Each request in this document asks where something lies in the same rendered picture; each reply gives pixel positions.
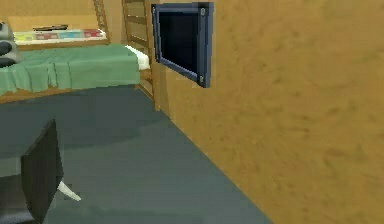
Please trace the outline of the dark blue framed window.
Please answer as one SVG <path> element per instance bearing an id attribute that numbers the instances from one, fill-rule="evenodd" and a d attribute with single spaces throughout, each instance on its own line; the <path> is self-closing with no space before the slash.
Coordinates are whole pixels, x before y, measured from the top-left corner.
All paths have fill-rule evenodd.
<path id="1" fill-rule="evenodd" d="M 209 88 L 214 3 L 152 4 L 151 13 L 156 61 Z"/>

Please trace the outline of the wooden bed with green blanket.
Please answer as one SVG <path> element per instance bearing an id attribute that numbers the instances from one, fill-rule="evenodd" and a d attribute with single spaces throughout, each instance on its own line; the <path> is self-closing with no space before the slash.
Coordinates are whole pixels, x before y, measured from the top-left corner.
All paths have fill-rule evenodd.
<path id="1" fill-rule="evenodd" d="M 18 50 L 22 61 L 0 68 L 0 104 L 153 78 L 150 57 L 129 45 L 83 41 Z"/>

